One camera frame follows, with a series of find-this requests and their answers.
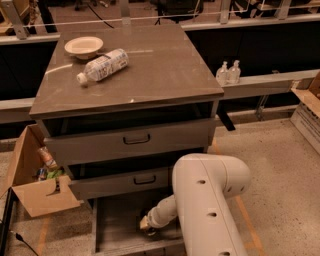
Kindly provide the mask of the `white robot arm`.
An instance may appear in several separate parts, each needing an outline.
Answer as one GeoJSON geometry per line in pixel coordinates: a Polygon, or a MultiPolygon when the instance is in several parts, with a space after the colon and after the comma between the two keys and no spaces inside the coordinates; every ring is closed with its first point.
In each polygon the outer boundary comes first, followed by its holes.
{"type": "Polygon", "coordinates": [[[141,219],[140,228],[160,229],[177,218],[188,256],[248,256],[226,200],[250,183],[250,169],[238,158],[185,155],[173,167],[173,194],[141,219]]]}

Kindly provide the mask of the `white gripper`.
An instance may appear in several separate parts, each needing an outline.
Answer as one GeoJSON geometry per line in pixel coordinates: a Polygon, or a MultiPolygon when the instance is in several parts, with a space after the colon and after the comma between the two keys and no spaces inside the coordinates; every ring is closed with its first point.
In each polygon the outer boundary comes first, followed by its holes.
{"type": "Polygon", "coordinates": [[[165,211],[163,207],[155,206],[140,220],[139,227],[141,230],[152,228],[162,228],[167,225],[165,211]]]}

